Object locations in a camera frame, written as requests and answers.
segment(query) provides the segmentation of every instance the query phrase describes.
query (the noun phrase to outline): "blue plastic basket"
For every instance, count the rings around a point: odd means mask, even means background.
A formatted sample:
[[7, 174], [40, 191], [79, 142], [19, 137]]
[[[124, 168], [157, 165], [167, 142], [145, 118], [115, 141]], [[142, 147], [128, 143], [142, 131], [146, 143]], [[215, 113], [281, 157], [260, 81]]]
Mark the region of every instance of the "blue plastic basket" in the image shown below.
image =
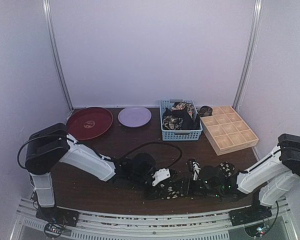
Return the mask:
[[191, 100], [183, 99], [170, 99], [170, 100], [160, 100], [160, 121], [161, 121], [161, 131], [163, 141], [197, 141], [202, 133], [202, 124], [200, 121], [200, 129], [198, 130], [164, 130], [163, 129], [163, 115], [166, 108], [171, 109], [176, 102], [187, 102], [194, 106], [194, 117], [197, 116], [198, 112], [196, 106]]

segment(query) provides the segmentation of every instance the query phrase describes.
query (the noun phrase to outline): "purple plate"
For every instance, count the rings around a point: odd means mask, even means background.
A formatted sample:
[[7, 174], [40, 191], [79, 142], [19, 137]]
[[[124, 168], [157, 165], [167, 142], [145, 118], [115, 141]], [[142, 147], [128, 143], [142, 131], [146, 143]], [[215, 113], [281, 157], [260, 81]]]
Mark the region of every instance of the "purple plate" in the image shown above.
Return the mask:
[[119, 112], [118, 119], [126, 127], [138, 128], [150, 121], [151, 112], [143, 106], [129, 106]]

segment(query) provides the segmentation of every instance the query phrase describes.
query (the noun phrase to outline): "metal frame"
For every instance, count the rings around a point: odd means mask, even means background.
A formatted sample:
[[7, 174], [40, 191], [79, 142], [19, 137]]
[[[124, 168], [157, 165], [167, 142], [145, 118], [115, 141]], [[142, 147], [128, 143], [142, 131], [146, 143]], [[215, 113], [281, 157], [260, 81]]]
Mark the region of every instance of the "metal frame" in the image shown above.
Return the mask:
[[255, 0], [248, 48], [247, 48], [246, 55], [245, 55], [245, 61], [244, 61], [244, 65], [243, 65], [243, 69], [242, 69], [242, 73], [241, 73], [240, 82], [239, 82], [238, 89], [236, 91], [234, 102], [233, 102], [233, 108], [235, 110], [237, 110], [239, 101], [241, 100], [241, 98], [243, 96], [244, 86], [247, 82], [248, 73], [251, 68], [252, 56], [253, 56], [254, 49], [256, 46], [256, 41], [258, 39], [258, 30], [259, 30], [259, 25], [260, 25], [262, 7], [263, 7], [263, 0]]
[[[21, 199], [12, 240], [19, 239], [23, 226], [42, 231], [47, 223], [36, 218], [33, 203]], [[281, 198], [278, 204], [278, 216], [285, 220], [289, 239], [298, 240], [286, 198]], [[174, 215], [122, 215], [76, 210], [79, 212], [77, 226], [67, 227], [62, 236], [75, 240], [228, 240], [229, 230], [244, 227], [232, 226], [230, 210]], [[274, 206], [272, 211], [270, 219], [274, 219], [277, 207]]]
[[52, 22], [52, 15], [51, 15], [51, 10], [50, 10], [50, 0], [42, 0], [42, 4], [43, 4], [43, 12], [44, 12], [44, 16], [45, 16], [46, 24], [48, 27], [49, 36], [50, 36], [50, 43], [51, 43], [55, 68], [56, 68], [56, 71], [58, 74], [58, 78], [59, 78], [59, 81], [61, 84], [64, 98], [66, 100], [69, 110], [72, 111], [74, 109], [74, 107], [73, 107], [71, 99], [70, 99], [70, 95], [69, 95], [69, 91], [68, 91], [68, 88], [66, 85], [64, 73], [63, 73], [63, 70], [61, 67], [61, 62], [60, 62], [60, 57], [59, 57], [59, 52], [58, 52], [57, 42], [56, 42], [56, 37], [55, 37], [55, 31], [54, 31], [54, 26], [53, 26], [53, 22]]

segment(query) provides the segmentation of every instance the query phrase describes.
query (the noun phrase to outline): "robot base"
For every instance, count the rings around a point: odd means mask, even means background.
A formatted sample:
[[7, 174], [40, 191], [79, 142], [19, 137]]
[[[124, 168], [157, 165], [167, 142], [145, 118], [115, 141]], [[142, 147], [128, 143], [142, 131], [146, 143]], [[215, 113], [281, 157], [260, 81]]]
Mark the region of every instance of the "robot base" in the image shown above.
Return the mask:
[[42, 219], [50, 223], [56, 223], [61, 226], [67, 225], [70, 227], [76, 227], [79, 212], [59, 207], [39, 207], [35, 216], [38, 219]]
[[249, 224], [272, 216], [271, 207], [260, 205], [259, 193], [260, 190], [253, 194], [251, 206], [229, 212], [232, 226]]

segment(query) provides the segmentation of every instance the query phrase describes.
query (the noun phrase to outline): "wooden compartment tray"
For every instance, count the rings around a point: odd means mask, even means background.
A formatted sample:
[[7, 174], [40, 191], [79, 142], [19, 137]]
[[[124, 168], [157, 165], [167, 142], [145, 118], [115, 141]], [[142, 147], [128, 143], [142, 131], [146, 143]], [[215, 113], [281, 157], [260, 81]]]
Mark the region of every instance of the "wooden compartment tray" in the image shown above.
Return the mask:
[[231, 106], [212, 109], [212, 116], [201, 117], [201, 121], [203, 132], [218, 156], [257, 145], [259, 138]]

